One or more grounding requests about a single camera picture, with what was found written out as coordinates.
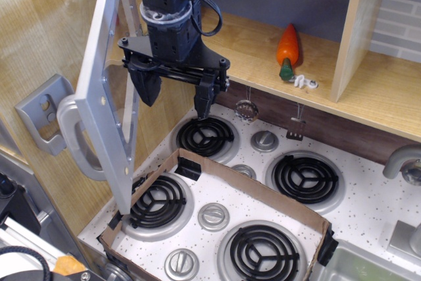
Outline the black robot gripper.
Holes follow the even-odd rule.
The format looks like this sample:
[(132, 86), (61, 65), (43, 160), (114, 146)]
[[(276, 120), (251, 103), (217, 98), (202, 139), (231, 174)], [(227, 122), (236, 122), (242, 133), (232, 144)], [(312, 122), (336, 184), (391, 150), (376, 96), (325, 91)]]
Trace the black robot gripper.
[(211, 32), (202, 30), (201, 0), (182, 1), (173, 12), (145, 1), (139, 9), (147, 24), (147, 36), (122, 38), (118, 45), (141, 100), (153, 106), (162, 78), (193, 84), (197, 119), (207, 119), (216, 96), (228, 89), (230, 62), (209, 49), (202, 38), (215, 35), (222, 25)]

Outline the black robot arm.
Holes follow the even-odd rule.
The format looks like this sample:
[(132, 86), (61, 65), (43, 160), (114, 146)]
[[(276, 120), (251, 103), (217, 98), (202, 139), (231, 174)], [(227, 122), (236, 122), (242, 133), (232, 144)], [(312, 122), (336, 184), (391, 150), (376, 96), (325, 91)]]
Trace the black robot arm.
[(124, 66), (141, 100), (152, 106), (161, 91), (162, 78), (195, 86), (194, 106), (197, 118), (208, 118), (216, 96), (227, 91), (230, 61), (209, 49), (203, 37), (216, 35), (222, 28), (202, 29), (201, 5), (222, 13), (213, 0), (142, 0), (141, 17), (147, 36), (122, 38), (118, 46), (124, 52)]

